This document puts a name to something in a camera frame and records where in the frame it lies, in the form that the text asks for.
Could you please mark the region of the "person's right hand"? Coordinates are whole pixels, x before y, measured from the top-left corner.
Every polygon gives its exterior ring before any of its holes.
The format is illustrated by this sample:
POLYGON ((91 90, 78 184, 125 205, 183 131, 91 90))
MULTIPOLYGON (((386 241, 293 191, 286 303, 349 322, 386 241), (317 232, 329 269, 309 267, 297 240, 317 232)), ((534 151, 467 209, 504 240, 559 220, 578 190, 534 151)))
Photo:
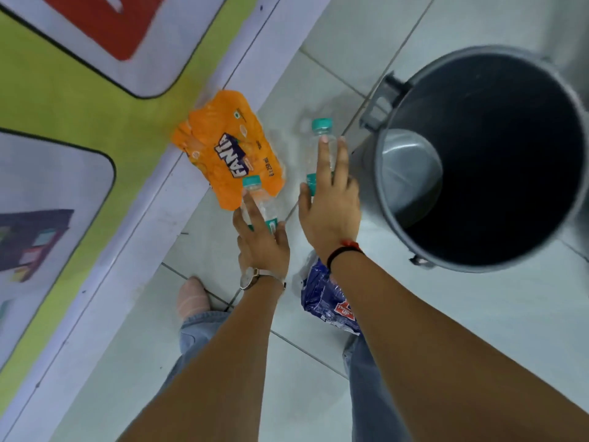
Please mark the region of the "person's right hand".
POLYGON ((299 221, 305 237, 322 262, 341 240, 356 241, 361 221, 359 184, 349 176, 347 188, 332 185, 329 145, 321 138, 316 166, 316 192, 312 198, 311 221, 299 221))

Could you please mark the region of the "person's left hand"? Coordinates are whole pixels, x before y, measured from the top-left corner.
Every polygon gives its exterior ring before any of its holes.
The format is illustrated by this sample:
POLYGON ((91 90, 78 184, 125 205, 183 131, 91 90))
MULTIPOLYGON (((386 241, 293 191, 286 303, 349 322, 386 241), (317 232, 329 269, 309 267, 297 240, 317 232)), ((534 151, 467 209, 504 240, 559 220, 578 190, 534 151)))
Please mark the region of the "person's left hand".
POLYGON ((277 244, 276 232, 274 235, 270 233, 248 191, 242 191, 242 200, 253 228, 249 228, 241 208, 236 209, 233 213, 233 226, 238 233, 241 271, 244 272, 247 267, 254 267, 271 270, 279 277, 286 278, 291 255, 290 247, 283 249, 277 244))

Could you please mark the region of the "clear bottle with teal cap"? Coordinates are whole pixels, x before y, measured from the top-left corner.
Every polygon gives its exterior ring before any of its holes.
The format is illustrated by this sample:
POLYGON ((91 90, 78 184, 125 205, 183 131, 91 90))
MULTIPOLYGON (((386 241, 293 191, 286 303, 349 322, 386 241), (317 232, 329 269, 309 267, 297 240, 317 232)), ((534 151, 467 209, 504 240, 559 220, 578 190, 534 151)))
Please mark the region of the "clear bottle with teal cap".
POLYGON ((314 197, 317 185, 316 169, 318 162, 319 141, 322 137, 326 137, 328 140, 330 170, 333 174, 337 158, 337 138, 333 135, 332 118, 313 119, 311 127, 312 135, 306 148, 306 184, 310 190, 311 197, 314 197))
POLYGON ((243 188, 250 193, 271 234, 275 234, 279 222, 276 201, 262 186, 260 176, 241 179, 243 188))

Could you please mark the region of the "person's right forearm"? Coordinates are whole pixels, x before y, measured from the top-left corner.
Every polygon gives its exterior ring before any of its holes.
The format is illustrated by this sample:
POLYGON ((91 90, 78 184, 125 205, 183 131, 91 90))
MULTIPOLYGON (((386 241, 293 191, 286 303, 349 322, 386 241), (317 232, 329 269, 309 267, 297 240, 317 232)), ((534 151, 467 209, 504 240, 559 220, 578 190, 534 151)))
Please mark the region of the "person's right forearm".
POLYGON ((589 414, 365 254, 332 273, 415 441, 589 442, 589 414))

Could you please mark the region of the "person's left forearm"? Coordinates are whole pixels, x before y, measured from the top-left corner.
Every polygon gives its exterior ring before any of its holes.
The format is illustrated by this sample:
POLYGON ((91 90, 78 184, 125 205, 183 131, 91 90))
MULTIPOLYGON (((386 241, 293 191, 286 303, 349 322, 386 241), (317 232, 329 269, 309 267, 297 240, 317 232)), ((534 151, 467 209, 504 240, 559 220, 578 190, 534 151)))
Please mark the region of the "person's left forearm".
POLYGON ((283 283, 261 276, 117 442, 258 442, 270 328, 283 283))

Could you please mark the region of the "black and red wrist thread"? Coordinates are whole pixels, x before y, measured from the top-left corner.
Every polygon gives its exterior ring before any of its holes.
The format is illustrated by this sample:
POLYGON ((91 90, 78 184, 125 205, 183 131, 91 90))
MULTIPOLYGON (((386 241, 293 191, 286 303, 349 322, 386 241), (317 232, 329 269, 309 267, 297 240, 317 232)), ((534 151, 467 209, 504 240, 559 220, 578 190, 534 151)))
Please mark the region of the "black and red wrist thread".
POLYGON ((329 254, 329 257, 326 259, 324 265, 328 269, 328 271, 332 272, 332 264, 334 260, 341 254, 345 252, 356 252, 360 254, 364 254, 364 251, 359 247, 359 244, 354 240, 341 240, 339 246, 329 254))

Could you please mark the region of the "blue plastic wrapper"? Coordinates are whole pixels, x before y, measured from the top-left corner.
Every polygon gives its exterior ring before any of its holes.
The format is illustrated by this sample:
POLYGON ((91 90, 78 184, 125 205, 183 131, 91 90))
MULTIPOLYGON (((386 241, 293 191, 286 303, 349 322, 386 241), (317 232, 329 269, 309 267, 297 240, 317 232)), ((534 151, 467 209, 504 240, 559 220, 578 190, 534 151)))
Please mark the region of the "blue plastic wrapper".
POLYGON ((305 312, 350 334, 361 335, 348 300, 314 250, 293 280, 298 282, 305 312))

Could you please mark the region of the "orange plastic wrapper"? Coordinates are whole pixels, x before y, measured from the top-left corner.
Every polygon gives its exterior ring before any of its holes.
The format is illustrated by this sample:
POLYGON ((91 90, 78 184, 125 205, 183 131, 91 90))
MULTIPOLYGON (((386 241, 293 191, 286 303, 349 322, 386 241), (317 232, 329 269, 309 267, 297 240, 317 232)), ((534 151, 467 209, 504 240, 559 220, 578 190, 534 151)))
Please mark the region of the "orange plastic wrapper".
POLYGON ((222 89, 203 107, 192 110, 171 135, 209 182, 220 208, 241 204, 242 179, 259 176, 276 197, 286 177, 263 127, 243 94, 222 89))

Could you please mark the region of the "person's left foot pink sock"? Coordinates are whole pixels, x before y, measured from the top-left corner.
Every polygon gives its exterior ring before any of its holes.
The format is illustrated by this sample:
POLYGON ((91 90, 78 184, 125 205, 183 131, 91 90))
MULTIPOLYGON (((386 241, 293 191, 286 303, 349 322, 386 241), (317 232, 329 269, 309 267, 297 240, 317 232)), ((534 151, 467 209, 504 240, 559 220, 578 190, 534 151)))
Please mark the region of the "person's left foot pink sock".
POLYGON ((182 321, 212 310, 210 298, 200 279, 189 277, 177 296, 177 314, 182 321))

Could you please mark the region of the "person's left leg in jeans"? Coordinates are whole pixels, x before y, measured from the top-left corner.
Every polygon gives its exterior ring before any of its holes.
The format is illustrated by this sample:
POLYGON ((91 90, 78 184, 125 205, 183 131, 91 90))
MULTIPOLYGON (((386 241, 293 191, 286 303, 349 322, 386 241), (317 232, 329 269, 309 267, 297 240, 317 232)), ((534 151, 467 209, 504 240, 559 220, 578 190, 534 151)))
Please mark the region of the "person's left leg in jeans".
POLYGON ((161 394, 190 361, 210 342, 230 312, 207 311, 186 318, 179 331, 180 356, 167 375, 156 396, 161 394))

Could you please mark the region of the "person's leg in jeans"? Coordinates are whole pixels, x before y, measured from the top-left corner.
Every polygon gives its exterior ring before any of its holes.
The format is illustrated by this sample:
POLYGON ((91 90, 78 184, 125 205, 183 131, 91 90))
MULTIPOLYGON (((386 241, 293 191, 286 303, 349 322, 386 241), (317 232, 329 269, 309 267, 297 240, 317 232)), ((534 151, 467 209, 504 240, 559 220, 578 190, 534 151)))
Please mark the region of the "person's leg in jeans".
POLYGON ((342 358, 352 403, 352 442, 410 442, 362 335, 350 335, 342 358))
POLYGON ((180 356, 167 375, 156 396, 161 394, 190 361, 210 342, 230 312, 207 311, 186 318, 179 331, 180 356))

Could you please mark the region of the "grey plastic bin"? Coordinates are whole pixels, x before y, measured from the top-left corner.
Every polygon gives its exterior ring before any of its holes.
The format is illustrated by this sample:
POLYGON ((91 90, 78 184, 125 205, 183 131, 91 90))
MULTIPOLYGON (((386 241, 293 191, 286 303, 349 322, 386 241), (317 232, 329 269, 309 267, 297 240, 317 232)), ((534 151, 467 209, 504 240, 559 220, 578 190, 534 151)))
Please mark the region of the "grey plastic bin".
POLYGON ((364 211, 413 254, 463 273, 506 269, 574 220, 589 192, 589 121, 546 58, 452 51, 408 81, 388 73, 351 153, 364 211))

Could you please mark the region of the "person's right leg in jeans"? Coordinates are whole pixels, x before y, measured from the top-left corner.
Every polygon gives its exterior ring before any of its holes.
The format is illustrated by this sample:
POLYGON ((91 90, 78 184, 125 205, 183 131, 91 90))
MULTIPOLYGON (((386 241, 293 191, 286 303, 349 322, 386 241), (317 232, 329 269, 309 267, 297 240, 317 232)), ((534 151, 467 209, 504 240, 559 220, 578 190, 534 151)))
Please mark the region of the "person's right leg in jeans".
POLYGON ((362 335, 350 335, 342 358, 352 403, 352 442, 410 442, 362 335))

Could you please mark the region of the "green printed play mat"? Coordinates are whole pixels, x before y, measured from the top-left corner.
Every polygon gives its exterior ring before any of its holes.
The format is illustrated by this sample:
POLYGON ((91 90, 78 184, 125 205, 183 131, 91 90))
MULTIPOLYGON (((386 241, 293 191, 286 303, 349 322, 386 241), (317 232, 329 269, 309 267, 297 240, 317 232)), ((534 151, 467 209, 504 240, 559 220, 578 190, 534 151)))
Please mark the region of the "green printed play mat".
POLYGON ((73 210, 0 273, 0 442, 49 442, 204 196, 168 143, 253 109, 331 0, 0 0, 0 213, 73 210))

